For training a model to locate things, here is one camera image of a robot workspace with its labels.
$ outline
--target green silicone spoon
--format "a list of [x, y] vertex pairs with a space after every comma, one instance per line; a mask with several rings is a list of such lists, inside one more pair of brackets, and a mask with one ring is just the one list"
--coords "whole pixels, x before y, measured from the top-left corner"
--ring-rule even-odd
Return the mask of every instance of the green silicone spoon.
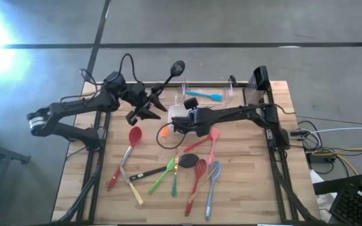
[[156, 180], [156, 182], [150, 187], [149, 189], [149, 194], [152, 194], [157, 186], [160, 184], [160, 182], [162, 181], [162, 179], [164, 178], [164, 176], [166, 175], [167, 172], [174, 170], [175, 168], [175, 159], [174, 157], [167, 163], [167, 169], [166, 171], [164, 171], [164, 173], [159, 177], [159, 179]]

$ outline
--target wooden tabletop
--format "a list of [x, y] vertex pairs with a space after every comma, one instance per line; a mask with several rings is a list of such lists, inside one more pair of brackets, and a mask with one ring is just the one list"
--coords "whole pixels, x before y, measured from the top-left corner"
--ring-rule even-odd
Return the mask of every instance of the wooden tabletop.
[[[282, 106], [287, 112], [293, 112], [287, 83], [285, 81], [271, 82], [271, 86], [275, 103]], [[83, 93], [90, 93], [93, 90], [94, 87], [86, 83]], [[192, 90], [200, 90], [205, 93], [221, 91], [218, 88], [193, 88]], [[168, 108], [180, 101], [178, 93], [178, 89], [166, 89], [161, 94], [160, 100]], [[214, 108], [236, 107], [242, 104], [242, 88], [235, 88], [233, 99], [227, 106]], [[133, 184], [144, 201], [143, 206], [138, 205], [131, 188], [122, 176], [115, 187], [111, 191], [107, 191], [108, 183], [129, 146], [128, 133], [131, 126], [126, 122], [125, 115], [130, 110], [132, 107], [121, 101], [119, 110], [111, 114], [95, 223], [232, 224], [278, 223], [280, 221], [265, 134], [262, 128], [251, 121], [226, 122], [214, 126], [220, 130], [220, 136], [216, 142], [215, 160], [221, 162], [222, 171], [214, 186], [209, 222], [205, 221], [205, 212], [210, 183], [206, 183], [196, 196], [190, 215], [184, 216], [187, 200], [195, 180], [193, 168], [179, 168], [176, 197], [171, 196], [173, 171], [164, 177], [162, 183], [151, 195], [148, 194], [148, 190], [161, 175], [160, 173], [134, 181]], [[163, 149], [157, 145], [155, 139], [158, 129], [168, 121], [167, 112], [162, 112], [154, 107], [152, 107], [152, 111], [159, 114], [162, 119], [139, 120], [136, 124], [142, 129], [143, 137], [125, 162], [124, 169], [129, 176], [166, 166], [175, 155], [175, 149]], [[280, 110], [278, 110], [278, 115], [284, 129], [297, 128], [297, 120], [294, 115], [283, 114]], [[78, 115], [75, 126], [90, 127], [94, 122], [94, 116], [94, 112]], [[181, 135], [170, 134], [166, 139], [160, 138], [159, 141], [164, 142], [164, 145], [173, 146], [180, 141], [180, 138]], [[178, 148], [180, 155], [184, 153], [186, 146], [201, 139], [203, 137], [187, 135], [185, 141]], [[79, 148], [82, 148], [82, 143], [72, 143], [69, 147], [69, 154]], [[207, 141], [190, 153], [207, 160], [210, 148], [211, 142]], [[67, 160], [63, 169], [53, 220], [60, 218], [79, 195], [86, 159], [87, 151], [81, 151]], [[316, 196], [303, 150], [291, 148], [288, 150], [287, 160], [294, 192], [311, 214], [319, 218]], [[85, 208], [86, 216], [89, 211], [90, 196], [91, 192]], [[287, 201], [285, 201], [285, 206], [288, 210]]]

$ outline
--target clear plastic container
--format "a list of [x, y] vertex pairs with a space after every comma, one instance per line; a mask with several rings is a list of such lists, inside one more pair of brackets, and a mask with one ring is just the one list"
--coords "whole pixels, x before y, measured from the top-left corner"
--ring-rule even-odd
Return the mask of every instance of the clear plastic container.
[[[181, 86], [183, 101], [195, 97], [198, 100], [199, 105], [203, 106], [228, 105], [233, 100], [233, 84], [230, 81], [223, 84], [219, 83], [219, 85], [214, 85], [213, 87], [204, 87], [204, 86], [200, 87], [198, 85], [197, 86], [188, 85], [187, 82], [183, 81]], [[210, 97], [189, 95], [187, 94], [187, 91], [194, 91], [202, 94], [220, 94], [222, 96], [222, 101], [212, 100]]]

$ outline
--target blue brush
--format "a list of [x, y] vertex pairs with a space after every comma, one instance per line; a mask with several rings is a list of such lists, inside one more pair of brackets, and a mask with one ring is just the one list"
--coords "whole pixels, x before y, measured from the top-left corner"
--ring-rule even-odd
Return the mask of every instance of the blue brush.
[[197, 95], [197, 96], [201, 96], [201, 97], [208, 97], [212, 100], [222, 101], [222, 96], [220, 94], [202, 94], [200, 92], [194, 92], [194, 91], [186, 91], [186, 94]]

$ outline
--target orange object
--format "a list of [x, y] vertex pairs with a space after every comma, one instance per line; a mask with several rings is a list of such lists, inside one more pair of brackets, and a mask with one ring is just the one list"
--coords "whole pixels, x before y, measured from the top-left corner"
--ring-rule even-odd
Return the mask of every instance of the orange object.
[[167, 136], [168, 136], [168, 126], [162, 129], [162, 137], [167, 137]]

